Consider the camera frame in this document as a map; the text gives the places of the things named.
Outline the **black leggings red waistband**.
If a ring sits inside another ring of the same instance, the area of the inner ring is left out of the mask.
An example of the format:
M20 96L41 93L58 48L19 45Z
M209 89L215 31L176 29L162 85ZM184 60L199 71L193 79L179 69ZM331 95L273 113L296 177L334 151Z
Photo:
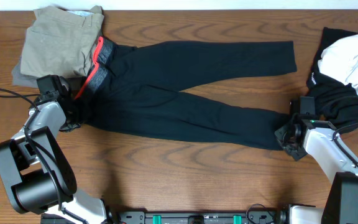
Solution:
M297 67L291 41L169 41L131 47L101 37L93 62L76 96L90 126L148 138L280 149L275 131L289 115L227 105L188 89L293 73Z

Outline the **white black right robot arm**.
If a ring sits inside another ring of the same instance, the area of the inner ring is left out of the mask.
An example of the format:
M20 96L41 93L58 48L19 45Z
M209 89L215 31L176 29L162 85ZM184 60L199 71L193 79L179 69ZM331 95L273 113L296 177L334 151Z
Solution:
M290 121L275 132L282 149L298 161L310 155L331 183L324 208L289 205L277 223L358 223L358 157L328 121Z

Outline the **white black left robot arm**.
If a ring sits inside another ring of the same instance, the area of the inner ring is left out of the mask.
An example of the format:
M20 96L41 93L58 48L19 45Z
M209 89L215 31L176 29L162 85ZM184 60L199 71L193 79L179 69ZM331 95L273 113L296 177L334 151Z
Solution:
M56 136L66 122L57 100L33 102L29 118L0 143L0 177L18 213L41 216L41 223L108 223L104 202L77 187Z

